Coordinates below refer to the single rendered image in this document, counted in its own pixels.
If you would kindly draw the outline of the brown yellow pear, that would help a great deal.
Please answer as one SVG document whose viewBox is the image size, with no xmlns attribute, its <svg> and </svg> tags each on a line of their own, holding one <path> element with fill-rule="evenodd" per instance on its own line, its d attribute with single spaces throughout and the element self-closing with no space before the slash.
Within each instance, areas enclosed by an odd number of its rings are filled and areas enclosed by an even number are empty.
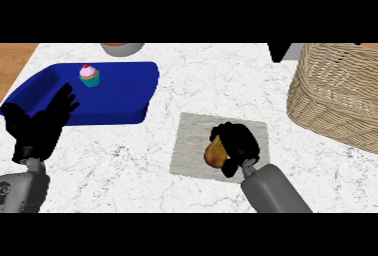
<svg viewBox="0 0 378 256">
<path fill-rule="evenodd" d="M 221 168 L 224 165 L 224 162 L 227 160 L 227 152 L 220 140 L 220 136 L 215 136 L 205 149 L 204 160 L 206 165 L 215 169 Z"/>
</svg>

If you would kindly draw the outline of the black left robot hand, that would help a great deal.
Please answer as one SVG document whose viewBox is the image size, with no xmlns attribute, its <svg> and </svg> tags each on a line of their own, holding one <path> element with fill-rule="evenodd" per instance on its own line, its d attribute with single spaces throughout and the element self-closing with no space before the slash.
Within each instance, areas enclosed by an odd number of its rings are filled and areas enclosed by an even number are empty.
<svg viewBox="0 0 378 256">
<path fill-rule="evenodd" d="M 6 131 L 16 140 L 12 161 L 26 164 L 29 158 L 48 159 L 71 113 L 79 103 L 75 102 L 72 86 L 65 84 L 56 92 L 44 110 L 29 116 L 15 103 L 1 105 Z"/>
</svg>

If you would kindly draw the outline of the blue tray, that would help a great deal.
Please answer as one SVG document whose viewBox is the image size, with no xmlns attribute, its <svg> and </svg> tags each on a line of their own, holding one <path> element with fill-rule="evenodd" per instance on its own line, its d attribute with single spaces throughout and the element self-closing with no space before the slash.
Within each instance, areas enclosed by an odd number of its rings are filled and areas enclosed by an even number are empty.
<svg viewBox="0 0 378 256">
<path fill-rule="evenodd" d="M 93 88 L 79 81 L 81 63 L 57 63 L 37 72 L 7 96 L 29 116 L 43 110 L 68 83 L 72 86 L 78 108 L 68 126 L 137 124 L 144 120 L 153 96 L 159 71 L 153 62 L 91 63 L 100 82 Z"/>
</svg>

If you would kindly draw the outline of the pink teal cupcake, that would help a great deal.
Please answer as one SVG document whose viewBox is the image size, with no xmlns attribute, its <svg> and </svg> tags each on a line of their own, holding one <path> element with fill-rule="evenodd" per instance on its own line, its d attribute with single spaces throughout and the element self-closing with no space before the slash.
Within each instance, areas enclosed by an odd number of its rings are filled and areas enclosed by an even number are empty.
<svg viewBox="0 0 378 256">
<path fill-rule="evenodd" d="M 99 70 L 88 64 L 84 64 L 79 69 L 79 80 L 87 87 L 96 87 L 100 83 Z"/>
</svg>

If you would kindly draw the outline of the grey placemat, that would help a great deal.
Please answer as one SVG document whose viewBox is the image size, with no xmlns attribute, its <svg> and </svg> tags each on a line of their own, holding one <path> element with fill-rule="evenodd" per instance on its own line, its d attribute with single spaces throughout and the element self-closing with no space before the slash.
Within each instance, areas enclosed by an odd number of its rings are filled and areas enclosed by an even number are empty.
<svg viewBox="0 0 378 256">
<path fill-rule="evenodd" d="M 267 125 L 263 122 L 181 113 L 170 165 L 172 174 L 229 183 L 240 183 L 243 181 L 242 170 L 236 171 L 232 178 L 226 178 L 221 170 L 209 167 L 204 160 L 211 129 L 226 122 L 243 124 L 252 132 L 260 147 L 260 160 L 254 167 L 260 169 L 270 163 Z"/>
</svg>

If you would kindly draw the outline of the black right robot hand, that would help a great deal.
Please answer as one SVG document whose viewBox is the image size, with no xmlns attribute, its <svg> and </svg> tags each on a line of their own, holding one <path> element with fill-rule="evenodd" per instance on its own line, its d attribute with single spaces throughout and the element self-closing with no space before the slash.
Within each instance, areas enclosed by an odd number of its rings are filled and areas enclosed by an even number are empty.
<svg viewBox="0 0 378 256">
<path fill-rule="evenodd" d="M 255 137 L 243 124 L 226 122 L 211 129 L 209 140 L 218 137 L 226 153 L 227 160 L 221 166 L 223 175 L 232 178 L 237 168 L 246 160 L 254 163 L 260 160 L 260 146 Z"/>
</svg>

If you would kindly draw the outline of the wicker basket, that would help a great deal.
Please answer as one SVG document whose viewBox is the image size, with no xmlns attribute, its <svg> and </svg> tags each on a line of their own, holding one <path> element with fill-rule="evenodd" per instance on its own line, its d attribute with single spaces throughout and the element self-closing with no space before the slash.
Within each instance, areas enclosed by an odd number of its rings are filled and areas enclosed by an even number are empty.
<svg viewBox="0 0 378 256">
<path fill-rule="evenodd" d="M 286 115 L 304 129 L 378 154 L 378 50 L 354 43 L 304 44 Z"/>
</svg>

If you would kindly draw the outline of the grey bowl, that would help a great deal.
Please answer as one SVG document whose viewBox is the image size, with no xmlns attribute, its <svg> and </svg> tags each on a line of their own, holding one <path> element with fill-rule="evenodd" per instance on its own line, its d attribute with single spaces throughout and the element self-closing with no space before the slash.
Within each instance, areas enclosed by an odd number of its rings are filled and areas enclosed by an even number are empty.
<svg viewBox="0 0 378 256">
<path fill-rule="evenodd" d="M 141 49 L 143 43 L 102 43 L 100 46 L 112 57 L 127 57 Z"/>
</svg>

